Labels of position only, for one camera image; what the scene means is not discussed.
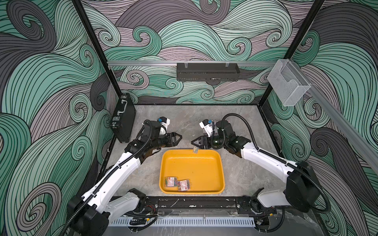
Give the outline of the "yellow plastic tray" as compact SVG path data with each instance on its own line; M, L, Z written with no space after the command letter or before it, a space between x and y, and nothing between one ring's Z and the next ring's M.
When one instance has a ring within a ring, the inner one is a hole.
M189 181L188 190L168 187L167 178ZM221 155L215 150L171 149L162 156L160 190L165 194L208 195L220 194L225 189Z

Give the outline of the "paper clip box six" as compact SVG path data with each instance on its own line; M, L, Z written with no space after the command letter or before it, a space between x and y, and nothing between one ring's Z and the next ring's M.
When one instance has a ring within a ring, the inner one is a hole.
M164 186L168 188L177 187L178 186L178 180L176 177L166 177L164 179Z

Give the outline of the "paper clip box seven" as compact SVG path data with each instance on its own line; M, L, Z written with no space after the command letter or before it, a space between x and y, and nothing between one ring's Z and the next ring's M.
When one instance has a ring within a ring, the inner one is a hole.
M184 192L191 189L190 180L178 181L177 186L179 192Z

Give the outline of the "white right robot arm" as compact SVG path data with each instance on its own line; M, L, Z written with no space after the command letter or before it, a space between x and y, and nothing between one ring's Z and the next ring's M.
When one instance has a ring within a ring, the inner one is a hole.
M229 117L239 118L250 138L235 134ZM220 121L204 119L199 123L205 134L192 140L199 149L225 149L230 154L251 161L269 171L284 184L284 189L265 191L260 188L251 197L251 208L262 213L266 208L292 207L300 212L310 210L326 214L331 211L330 199L321 186L314 169L307 162L289 161L259 147L248 121L239 114L229 113Z

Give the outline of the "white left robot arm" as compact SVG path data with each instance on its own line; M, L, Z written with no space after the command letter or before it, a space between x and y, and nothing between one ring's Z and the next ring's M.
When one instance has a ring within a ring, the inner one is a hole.
M116 200L112 197L147 157L180 143L182 136L167 132L169 125L170 119L166 117L144 121L136 138L128 143L116 164L90 190L69 201L68 218L61 236L69 230L82 236L101 236L113 220L130 211L144 209L146 196L135 188Z

